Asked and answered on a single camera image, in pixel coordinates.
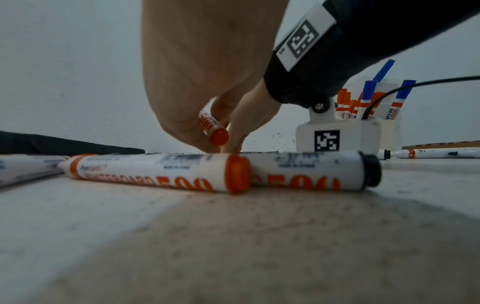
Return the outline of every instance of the wire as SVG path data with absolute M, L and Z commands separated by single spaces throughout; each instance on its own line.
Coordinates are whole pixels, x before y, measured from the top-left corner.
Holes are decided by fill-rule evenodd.
M 430 81 L 424 81 L 424 82 L 418 82 L 416 84 L 410 85 L 410 86 L 405 86 L 405 87 L 400 87 L 396 88 L 394 90 L 391 90 L 381 96 L 380 98 L 376 99 L 371 105 L 369 105 L 368 108 L 365 109 L 365 112 L 363 116 L 361 117 L 362 120 L 366 120 L 369 118 L 370 112 L 374 109 L 374 107 L 381 102 L 385 97 L 392 95 L 393 93 L 400 92 L 406 89 L 410 88 L 415 88 L 415 87 L 423 87 L 423 86 L 429 86 L 429 85 L 436 85 L 436 84 L 441 84 L 441 83 L 449 83 L 449 82 L 461 82 L 461 81 L 471 81 L 471 80 L 480 80 L 480 75 L 476 76 L 468 76 L 468 77 L 458 77 L 458 78 L 445 78 L 445 79 L 437 79 L 437 80 L 430 80 Z

